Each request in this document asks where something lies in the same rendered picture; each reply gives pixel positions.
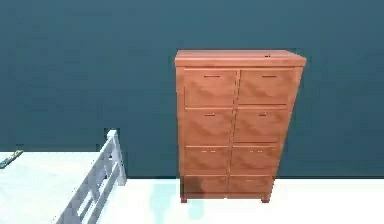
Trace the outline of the brown wooden chest of drawers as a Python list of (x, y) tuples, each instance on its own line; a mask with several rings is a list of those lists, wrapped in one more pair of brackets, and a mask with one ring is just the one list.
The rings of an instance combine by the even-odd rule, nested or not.
[(269, 202), (306, 59), (287, 50), (180, 50), (180, 199)]

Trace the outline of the white bed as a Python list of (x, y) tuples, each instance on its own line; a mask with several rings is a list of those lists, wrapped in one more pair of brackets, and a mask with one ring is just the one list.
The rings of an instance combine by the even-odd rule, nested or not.
[[(13, 152), (0, 150), (0, 162)], [(0, 169), (0, 224), (96, 224), (126, 175), (118, 132), (97, 152), (23, 152)]]

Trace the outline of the dark grey flat remote control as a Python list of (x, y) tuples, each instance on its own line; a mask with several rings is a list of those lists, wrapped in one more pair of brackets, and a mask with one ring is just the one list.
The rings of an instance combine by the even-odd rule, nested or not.
[(16, 158), (23, 154), (23, 150), (16, 150), (10, 156), (6, 157), (3, 161), (0, 162), (0, 169), (6, 168), (10, 163), (12, 163)]

